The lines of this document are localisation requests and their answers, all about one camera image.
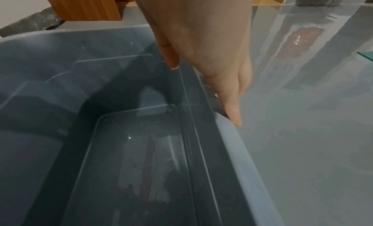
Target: gray plastic bin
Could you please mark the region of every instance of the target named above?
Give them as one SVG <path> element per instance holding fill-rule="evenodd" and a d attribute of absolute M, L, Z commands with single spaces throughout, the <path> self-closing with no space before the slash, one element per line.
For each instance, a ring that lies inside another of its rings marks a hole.
<path fill-rule="evenodd" d="M 148 26 L 0 40 L 0 144 L 0 225 L 277 220 L 235 128 Z"/>

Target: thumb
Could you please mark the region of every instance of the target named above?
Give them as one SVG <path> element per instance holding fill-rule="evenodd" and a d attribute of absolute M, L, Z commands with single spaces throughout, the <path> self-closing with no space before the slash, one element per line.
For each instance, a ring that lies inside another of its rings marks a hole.
<path fill-rule="evenodd" d="M 206 77 L 207 83 L 215 90 L 228 118 L 236 125 L 242 125 L 238 74 Z"/>
<path fill-rule="evenodd" d="M 153 31 L 159 51 L 168 67 L 170 67 L 171 70 L 179 68 L 180 56 L 171 45 L 167 37 L 163 34 L 158 26 L 150 24 L 150 27 Z"/>

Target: bin lip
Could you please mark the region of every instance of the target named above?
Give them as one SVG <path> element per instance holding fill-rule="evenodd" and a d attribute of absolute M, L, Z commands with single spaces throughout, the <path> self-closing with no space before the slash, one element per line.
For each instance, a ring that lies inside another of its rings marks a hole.
<path fill-rule="evenodd" d="M 115 29 L 123 29 L 123 28 L 146 28 L 150 27 L 149 25 L 128 25 L 118 28 L 92 28 L 92 29 L 73 29 L 73 30 L 67 30 L 67 29 L 54 29 L 54 30 L 43 30 L 43 31 L 34 31 L 34 32 L 27 32 L 27 33 L 20 33 L 15 34 L 7 37 L 0 38 L 0 44 L 12 40 L 17 40 L 23 37 L 30 37 L 34 35 L 43 35 L 43 34 L 54 34 L 54 33 L 69 33 L 69 32 L 83 32 L 83 31 L 97 31 L 97 30 L 115 30 Z"/>

